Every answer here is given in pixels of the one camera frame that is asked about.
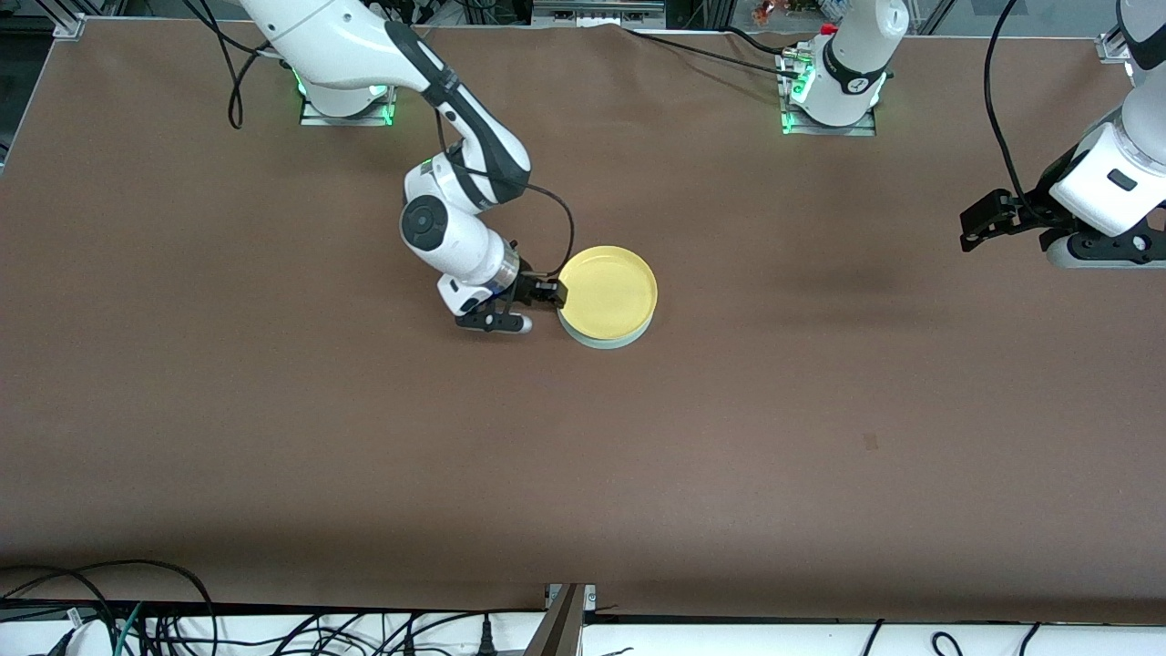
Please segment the brown table cover sheet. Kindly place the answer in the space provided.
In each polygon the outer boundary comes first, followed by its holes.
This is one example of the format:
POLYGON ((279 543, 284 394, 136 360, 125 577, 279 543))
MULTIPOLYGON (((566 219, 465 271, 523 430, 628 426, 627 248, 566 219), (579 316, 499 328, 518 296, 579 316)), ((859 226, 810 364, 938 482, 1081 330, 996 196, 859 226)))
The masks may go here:
POLYGON ((429 41, 578 247, 655 273, 612 352, 455 327, 392 126, 229 126, 187 21, 52 45, 0 174, 0 567, 150 558, 217 602, 1166 622, 1166 271, 963 253, 1002 186, 979 40, 909 40, 874 137, 591 29, 429 41))

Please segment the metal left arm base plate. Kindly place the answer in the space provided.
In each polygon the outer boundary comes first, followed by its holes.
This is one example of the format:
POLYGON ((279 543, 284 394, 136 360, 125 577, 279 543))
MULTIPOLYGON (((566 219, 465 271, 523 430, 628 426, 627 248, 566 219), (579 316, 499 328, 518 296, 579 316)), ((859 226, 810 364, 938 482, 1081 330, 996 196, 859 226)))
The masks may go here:
POLYGON ((874 78, 845 72, 838 79, 819 54, 786 48, 774 56, 784 134, 874 136, 874 105, 886 72, 874 78))

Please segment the pale green plastic plate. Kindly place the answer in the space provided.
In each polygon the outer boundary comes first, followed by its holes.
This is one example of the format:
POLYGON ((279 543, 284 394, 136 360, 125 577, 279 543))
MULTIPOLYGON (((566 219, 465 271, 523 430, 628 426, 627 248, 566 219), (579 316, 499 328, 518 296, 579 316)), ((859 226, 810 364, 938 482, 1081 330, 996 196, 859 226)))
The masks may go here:
POLYGON ((644 336, 647 329, 649 329, 654 317, 653 313, 649 315, 642 325, 639 325, 639 327, 634 329, 634 331, 626 333, 626 336, 617 337, 617 339, 596 339, 596 337, 586 336, 585 333, 576 331, 562 312, 559 312, 557 316, 559 323, 561 323, 562 327, 566 329, 566 333, 570 336, 571 339, 576 343, 583 344, 586 348, 593 350, 619 350, 628 347, 630 344, 633 344, 640 339, 641 336, 644 336))

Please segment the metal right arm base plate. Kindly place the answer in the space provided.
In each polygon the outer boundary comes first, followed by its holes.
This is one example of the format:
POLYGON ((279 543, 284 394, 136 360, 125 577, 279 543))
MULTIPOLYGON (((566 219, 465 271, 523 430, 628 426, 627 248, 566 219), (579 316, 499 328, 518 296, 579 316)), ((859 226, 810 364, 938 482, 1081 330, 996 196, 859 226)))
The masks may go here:
POLYGON ((303 126, 392 126, 396 87, 328 89, 297 83, 303 126))

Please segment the grey metal frame bracket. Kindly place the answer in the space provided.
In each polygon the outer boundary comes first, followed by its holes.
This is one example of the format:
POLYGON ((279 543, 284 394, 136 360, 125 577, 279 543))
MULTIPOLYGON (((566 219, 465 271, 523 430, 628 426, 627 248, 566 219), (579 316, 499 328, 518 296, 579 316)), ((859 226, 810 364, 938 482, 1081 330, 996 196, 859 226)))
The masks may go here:
POLYGON ((580 634, 597 597, 592 584, 548 585, 546 613, 522 656, 580 656, 580 634))

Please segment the grey metal rack unit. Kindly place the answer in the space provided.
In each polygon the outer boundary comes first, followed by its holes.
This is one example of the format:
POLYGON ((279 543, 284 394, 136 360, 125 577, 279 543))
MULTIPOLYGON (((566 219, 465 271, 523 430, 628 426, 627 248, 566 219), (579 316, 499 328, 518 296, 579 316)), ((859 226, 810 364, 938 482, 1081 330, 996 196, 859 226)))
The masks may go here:
POLYGON ((627 26, 666 29, 665 0, 531 0, 532 26, 627 26))

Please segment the white lower shelf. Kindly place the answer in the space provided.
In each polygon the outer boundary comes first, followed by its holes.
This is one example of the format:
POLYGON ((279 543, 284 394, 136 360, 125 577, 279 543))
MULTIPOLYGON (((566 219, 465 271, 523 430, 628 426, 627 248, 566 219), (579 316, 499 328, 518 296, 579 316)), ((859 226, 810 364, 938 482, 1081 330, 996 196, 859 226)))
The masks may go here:
MULTIPOLYGON (((482 619, 403 614, 182 618, 117 632, 73 611, 0 621, 0 656, 475 656, 482 619)), ((1166 656, 1166 626, 592 623, 580 656, 1166 656)))

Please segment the yellow plastic plate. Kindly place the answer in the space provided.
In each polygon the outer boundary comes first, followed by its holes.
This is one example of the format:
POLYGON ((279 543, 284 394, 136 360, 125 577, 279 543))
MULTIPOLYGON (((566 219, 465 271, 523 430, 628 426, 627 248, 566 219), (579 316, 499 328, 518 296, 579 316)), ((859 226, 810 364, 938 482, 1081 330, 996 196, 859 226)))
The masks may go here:
POLYGON ((654 315, 659 287, 654 271, 633 251, 595 246, 580 251, 559 273, 569 290, 559 310, 573 327, 596 339, 617 339, 654 315))

